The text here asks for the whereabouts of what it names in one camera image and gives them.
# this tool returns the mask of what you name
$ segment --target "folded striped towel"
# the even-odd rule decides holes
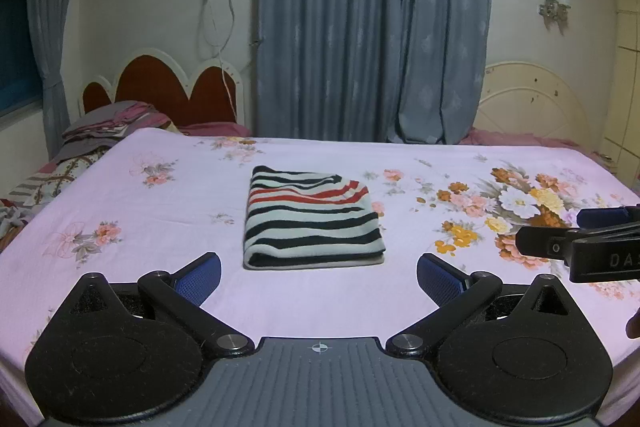
[[[244,234],[250,269],[363,266],[384,261],[369,191],[337,174],[254,169]]]

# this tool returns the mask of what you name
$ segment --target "power cord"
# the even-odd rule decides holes
[[[231,111],[234,114],[234,121],[236,123],[238,123],[238,113],[236,111],[236,104],[234,103],[234,100],[231,97],[231,92],[229,91],[229,87],[226,85],[225,69],[223,68],[223,65],[222,65],[222,51],[229,44],[229,41],[231,40],[231,35],[233,34],[234,27],[236,25],[236,12],[234,10],[234,2],[233,2],[233,0],[227,0],[227,2],[228,2],[228,6],[229,6],[229,12],[231,13],[231,28],[229,28],[229,34],[226,36],[224,44],[222,46],[218,46],[216,44],[211,44],[211,42],[209,42],[209,39],[207,39],[206,32],[205,32],[205,40],[213,48],[218,48],[218,61],[220,63],[220,72],[222,73],[222,84],[223,84],[223,86],[225,86],[226,96],[227,96],[227,98],[229,100],[229,105],[231,107]],[[209,11],[211,13],[211,21],[213,23],[213,29],[214,29],[214,31],[216,32],[216,35],[217,35],[218,34],[218,28],[216,27],[216,19],[215,19],[214,14],[213,14],[213,6],[211,5],[211,0],[207,0],[207,5],[209,5]]]

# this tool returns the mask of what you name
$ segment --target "wall lamp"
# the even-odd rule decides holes
[[[546,26],[553,22],[563,26],[567,24],[570,8],[569,0],[545,0],[538,7],[538,13],[544,17]]]

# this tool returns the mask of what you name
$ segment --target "floral bed sheet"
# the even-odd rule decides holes
[[[334,172],[369,187],[387,247],[377,266],[257,272],[242,267],[252,169]],[[59,195],[0,255],[0,387],[32,425],[24,362],[85,272],[130,282],[176,271],[206,251],[222,261],[206,311],[251,336],[389,336],[436,305],[418,287],[426,251],[508,283],[562,279],[624,371],[601,409],[608,423],[640,396],[640,346],[625,334],[640,283],[576,285],[561,262],[523,256],[522,225],[575,226],[581,208],[636,204],[607,171],[572,150],[420,146],[242,137],[185,137],[142,129]]]

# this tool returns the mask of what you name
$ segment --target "headboard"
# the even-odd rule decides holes
[[[592,147],[586,113],[571,88],[555,73],[528,62],[501,62],[485,69],[474,127]]]
[[[206,60],[188,77],[168,54],[154,48],[138,50],[113,82],[96,76],[83,87],[80,114],[121,100],[137,100],[153,104],[178,126],[219,121],[244,124],[242,80],[231,64],[222,60],[222,69],[220,64],[216,58]]]

